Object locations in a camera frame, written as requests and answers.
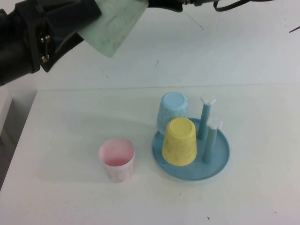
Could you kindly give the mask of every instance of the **table surface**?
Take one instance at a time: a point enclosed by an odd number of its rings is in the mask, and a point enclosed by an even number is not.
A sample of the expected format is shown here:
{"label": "table surface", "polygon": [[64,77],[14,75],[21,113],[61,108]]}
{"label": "table surface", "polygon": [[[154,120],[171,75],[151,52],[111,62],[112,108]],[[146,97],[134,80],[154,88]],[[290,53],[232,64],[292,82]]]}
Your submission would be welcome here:
{"label": "table surface", "polygon": [[[187,182],[156,164],[160,98],[177,90],[200,117],[214,93],[227,167]],[[300,224],[300,85],[39,91],[0,192],[2,225]],[[131,181],[112,183],[98,159],[108,138],[136,147]]]}

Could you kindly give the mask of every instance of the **white peg top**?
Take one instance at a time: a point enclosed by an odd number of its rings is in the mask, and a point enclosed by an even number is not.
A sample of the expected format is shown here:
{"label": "white peg top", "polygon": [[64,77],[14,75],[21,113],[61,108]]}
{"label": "white peg top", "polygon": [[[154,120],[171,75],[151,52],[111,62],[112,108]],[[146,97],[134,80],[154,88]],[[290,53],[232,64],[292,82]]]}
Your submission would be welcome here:
{"label": "white peg top", "polygon": [[220,129],[223,125],[223,120],[221,120],[219,117],[209,117],[206,125],[213,130]]}
{"label": "white peg top", "polygon": [[205,105],[212,105],[216,102],[216,97],[214,95],[206,95],[204,94],[202,97],[201,97],[201,100],[203,102],[203,104]]}

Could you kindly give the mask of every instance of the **black cable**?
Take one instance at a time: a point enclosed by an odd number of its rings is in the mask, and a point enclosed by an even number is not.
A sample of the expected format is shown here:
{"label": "black cable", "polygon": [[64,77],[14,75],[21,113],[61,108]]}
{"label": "black cable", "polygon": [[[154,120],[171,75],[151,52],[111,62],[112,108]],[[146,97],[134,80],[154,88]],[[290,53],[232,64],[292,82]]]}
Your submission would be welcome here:
{"label": "black cable", "polygon": [[228,10],[231,10],[233,8],[236,8],[236,7],[239,7],[239,6],[242,6],[250,1],[253,1],[253,2],[266,2],[266,1],[274,1],[274,0],[240,0],[240,1],[237,1],[231,5],[228,5],[228,6],[224,6],[224,7],[218,7],[218,3],[219,1],[215,1],[214,2],[214,8],[217,12],[224,12],[224,11],[228,11]]}

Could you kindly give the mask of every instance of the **paper cup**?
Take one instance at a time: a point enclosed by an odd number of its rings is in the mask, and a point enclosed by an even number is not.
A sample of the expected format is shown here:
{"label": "paper cup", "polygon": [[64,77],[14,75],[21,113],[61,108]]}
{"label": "paper cup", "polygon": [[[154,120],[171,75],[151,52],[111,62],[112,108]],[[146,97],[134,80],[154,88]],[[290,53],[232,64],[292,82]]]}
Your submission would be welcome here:
{"label": "paper cup", "polygon": [[109,139],[100,147],[99,158],[112,181],[120,183],[132,177],[135,148],[129,140]]}
{"label": "paper cup", "polygon": [[179,92],[166,93],[160,102],[157,130],[165,135],[168,123],[178,117],[188,118],[188,99]]}
{"label": "paper cup", "polygon": [[165,133],[162,154],[164,159],[177,166],[192,163],[197,156],[196,128],[186,118],[169,122]]}

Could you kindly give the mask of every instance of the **blue tray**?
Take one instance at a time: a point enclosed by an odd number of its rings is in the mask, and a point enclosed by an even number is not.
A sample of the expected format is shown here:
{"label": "blue tray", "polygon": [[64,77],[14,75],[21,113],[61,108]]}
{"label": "blue tray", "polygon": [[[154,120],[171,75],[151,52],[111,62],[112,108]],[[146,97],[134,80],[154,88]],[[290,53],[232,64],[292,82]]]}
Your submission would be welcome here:
{"label": "blue tray", "polygon": [[[195,124],[196,130],[198,130],[200,119],[189,119]],[[203,180],[216,175],[226,166],[230,155],[228,141],[220,130],[217,131],[214,158],[209,164],[202,161],[205,148],[204,141],[197,139],[197,157],[186,166],[171,165],[164,159],[162,155],[163,142],[164,136],[157,132],[152,142],[154,158],[167,173],[184,180]]]}

